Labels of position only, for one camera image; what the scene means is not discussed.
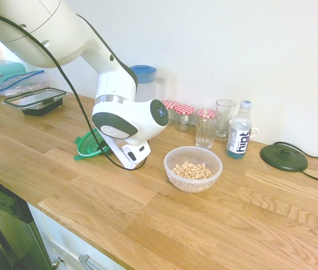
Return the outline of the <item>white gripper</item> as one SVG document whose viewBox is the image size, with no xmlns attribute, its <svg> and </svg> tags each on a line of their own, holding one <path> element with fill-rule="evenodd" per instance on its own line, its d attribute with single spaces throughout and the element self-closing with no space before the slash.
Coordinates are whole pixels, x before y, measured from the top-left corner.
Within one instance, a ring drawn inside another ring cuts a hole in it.
<svg viewBox="0 0 318 270">
<path fill-rule="evenodd" d="M 102 138 L 108 144 L 108 146 L 115 154 L 115 156 L 119 159 L 120 163 L 123 165 L 124 168 L 134 169 L 137 166 L 133 161 L 130 161 L 129 158 L 124 154 L 124 151 L 121 148 L 122 146 L 126 145 L 126 142 L 124 140 L 111 138 L 109 136 L 103 136 Z"/>
</svg>

